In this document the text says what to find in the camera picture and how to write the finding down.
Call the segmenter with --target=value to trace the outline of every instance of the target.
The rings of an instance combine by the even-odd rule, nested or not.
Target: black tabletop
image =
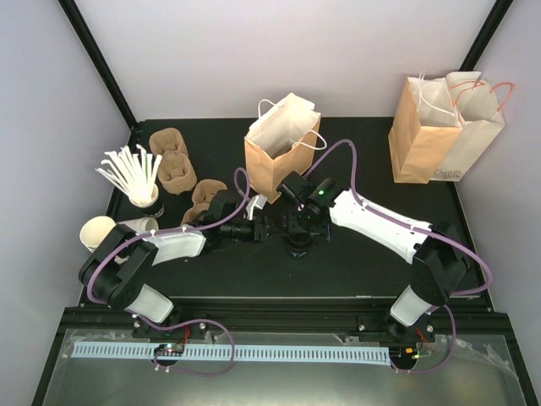
[[[198,180],[219,179],[230,189],[236,167],[244,167],[243,137],[253,122],[238,119],[147,120],[138,142],[148,147],[150,136],[174,127],[182,133]],[[358,149],[357,190],[367,199],[402,215],[427,222],[447,220],[462,241],[469,240],[454,184],[395,184],[387,135],[392,118],[323,118],[320,132],[329,144],[351,139]],[[349,185],[351,151],[345,145],[332,152],[312,175],[315,183],[331,177]],[[180,225],[192,206],[191,192],[170,195],[160,186],[165,213],[160,229]],[[265,213],[279,217],[283,199]],[[114,205],[118,221],[142,217],[122,195]],[[171,297],[351,298],[396,297],[408,285],[410,266],[398,255],[351,230],[332,227],[331,241],[318,245],[301,260],[293,259],[280,236],[265,243],[226,242],[196,258],[154,266],[147,283]],[[460,289],[480,284],[469,272]]]

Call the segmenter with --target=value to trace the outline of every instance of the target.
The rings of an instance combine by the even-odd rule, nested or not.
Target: white paper cup
[[[127,220],[126,222],[120,222],[119,224],[124,224],[139,233],[150,230],[157,231],[160,229],[158,227],[158,221],[154,217],[136,218],[135,220]]]
[[[94,252],[115,225],[115,221],[110,217],[94,217],[81,228],[79,239],[88,251]]]

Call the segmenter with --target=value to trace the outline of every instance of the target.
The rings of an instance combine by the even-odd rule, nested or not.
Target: white wall
[[[128,128],[54,0],[0,2],[0,402],[28,405],[111,188],[93,170]]]
[[[405,74],[458,68],[494,0],[78,0],[137,119],[254,117],[289,91],[392,116]]]
[[[497,310],[508,312],[541,398],[541,2],[514,2],[477,69],[516,89],[506,128],[459,184],[475,243],[490,264]],[[505,89],[502,89],[502,100]]]

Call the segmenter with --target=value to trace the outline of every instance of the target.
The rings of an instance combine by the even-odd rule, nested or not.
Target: paper bag
[[[505,126],[498,99],[481,72],[454,72],[446,76],[462,122],[455,144],[434,172],[433,180],[459,181]]]
[[[280,197],[276,192],[280,182],[291,171],[306,172],[314,160],[314,150],[326,147],[326,143],[323,148],[315,147],[320,137],[320,114],[314,107],[311,101],[290,93],[260,115],[244,137],[251,187],[270,203]]]
[[[389,133],[395,182],[428,183],[460,130],[445,79],[407,78]]]

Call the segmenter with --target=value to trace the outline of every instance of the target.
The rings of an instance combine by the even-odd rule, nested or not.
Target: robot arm
[[[237,193],[219,191],[210,203],[203,221],[194,225],[216,222],[231,214],[238,205]],[[253,219],[235,219],[204,232],[193,225],[183,226],[177,233],[154,235],[135,241],[118,253],[115,261],[108,262],[94,281],[92,293],[114,310],[126,310],[143,315],[153,322],[162,323],[173,309],[172,301],[144,283],[145,274],[154,265],[183,257],[195,257],[203,250],[212,250],[220,238],[243,241],[265,241],[270,225],[266,217],[254,217],[265,199],[255,196],[249,205],[248,214]],[[135,231],[118,224],[101,242],[79,271],[79,280],[89,285],[96,268],[120,244],[135,236]]]
[[[412,265],[411,282],[390,312],[403,326],[412,326],[432,306],[444,305],[469,268],[469,260],[462,252],[414,231],[421,229],[458,240],[455,229],[447,222],[433,226],[413,220],[360,195],[363,204],[359,205],[350,189],[339,188],[329,178],[316,187],[297,173],[290,173],[278,190],[298,208],[299,223],[306,229],[331,221],[377,241]]]

